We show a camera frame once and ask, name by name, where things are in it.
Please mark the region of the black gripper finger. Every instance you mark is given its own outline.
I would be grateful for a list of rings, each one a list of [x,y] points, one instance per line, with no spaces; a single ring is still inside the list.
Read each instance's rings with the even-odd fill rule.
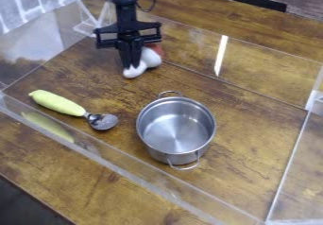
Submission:
[[[130,45],[129,45],[130,65],[133,68],[137,68],[140,64],[142,44],[144,44],[144,40],[141,38],[137,38],[130,42]]]
[[[122,66],[125,69],[129,68],[130,65],[130,55],[129,55],[129,45],[124,41],[117,42],[117,50],[122,62]]]

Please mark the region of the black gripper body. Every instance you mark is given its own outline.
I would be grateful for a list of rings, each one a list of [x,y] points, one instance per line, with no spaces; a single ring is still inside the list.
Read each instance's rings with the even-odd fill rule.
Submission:
[[[116,22],[110,26],[96,28],[96,47],[118,47],[120,43],[158,43],[161,41],[158,22],[140,22],[136,18],[136,6],[116,5]]]

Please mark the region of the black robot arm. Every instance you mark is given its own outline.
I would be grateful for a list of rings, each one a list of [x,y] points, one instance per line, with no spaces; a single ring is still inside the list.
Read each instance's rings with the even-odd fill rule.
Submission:
[[[137,20],[137,0],[112,0],[112,3],[116,9],[116,22],[110,26],[93,30],[96,47],[114,47],[118,50],[124,68],[137,68],[144,44],[161,41],[161,24]]]

